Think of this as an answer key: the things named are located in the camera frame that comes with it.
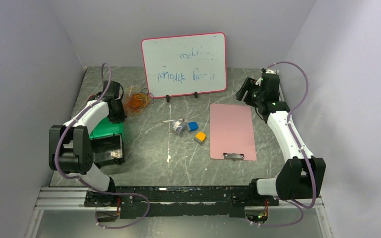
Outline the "black plastic bin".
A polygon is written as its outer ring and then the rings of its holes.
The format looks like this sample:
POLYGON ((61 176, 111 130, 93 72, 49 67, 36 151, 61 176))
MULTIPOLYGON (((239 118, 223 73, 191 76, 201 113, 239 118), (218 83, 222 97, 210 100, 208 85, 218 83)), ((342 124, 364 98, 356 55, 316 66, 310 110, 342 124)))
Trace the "black plastic bin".
POLYGON ((94 164, 98 167, 121 165, 125 162, 124 142, 121 134, 91 140, 94 164))

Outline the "red plastic bin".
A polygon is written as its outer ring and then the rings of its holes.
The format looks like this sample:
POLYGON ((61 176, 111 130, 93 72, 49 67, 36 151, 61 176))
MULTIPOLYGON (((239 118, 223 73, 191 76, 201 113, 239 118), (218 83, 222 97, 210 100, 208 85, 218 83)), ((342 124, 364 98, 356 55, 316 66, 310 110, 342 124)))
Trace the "red plastic bin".
POLYGON ((99 98, 98 95, 90 95, 88 101, 97 100, 99 98))

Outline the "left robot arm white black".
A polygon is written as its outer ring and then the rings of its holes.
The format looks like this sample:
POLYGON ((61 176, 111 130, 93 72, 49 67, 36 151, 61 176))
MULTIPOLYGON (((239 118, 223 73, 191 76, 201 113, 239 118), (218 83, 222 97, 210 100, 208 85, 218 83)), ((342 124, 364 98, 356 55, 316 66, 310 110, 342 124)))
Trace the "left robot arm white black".
POLYGON ((90 133, 103 119, 111 123, 126 119, 122 104, 123 87, 104 81, 104 90, 91 98, 84 109, 62 125, 49 130, 49 167, 65 179, 76 179, 94 192, 105 206, 117 201, 113 179, 94 163, 90 133))

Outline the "green plastic bin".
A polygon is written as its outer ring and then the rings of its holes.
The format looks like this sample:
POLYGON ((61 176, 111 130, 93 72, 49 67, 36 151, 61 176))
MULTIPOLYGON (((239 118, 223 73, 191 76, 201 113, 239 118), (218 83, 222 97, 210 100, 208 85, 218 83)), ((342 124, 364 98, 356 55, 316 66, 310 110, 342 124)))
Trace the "green plastic bin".
POLYGON ((124 132, 124 123, 117 122, 112 123, 108 118, 104 118, 101 120, 97 126, 92 130, 89 135, 91 140, 103 138, 103 137, 111 137, 115 135, 123 134, 124 132))

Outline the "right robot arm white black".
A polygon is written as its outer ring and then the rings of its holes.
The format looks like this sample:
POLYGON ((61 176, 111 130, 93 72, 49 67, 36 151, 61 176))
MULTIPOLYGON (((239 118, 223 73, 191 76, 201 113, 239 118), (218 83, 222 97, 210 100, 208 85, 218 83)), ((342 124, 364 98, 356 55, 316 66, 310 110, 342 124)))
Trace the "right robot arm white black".
POLYGON ((316 200, 326 169, 324 159, 316 157, 303 142, 287 103, 279 99, 279 83, 277 74, 264 72, 258 80, 246 78, 236 93, 236 99, 254 107, 272 130, 285 159, 276 177, 253 179, 255 187, 248 191, 253 205, 260 205, 267 196, 316 200))

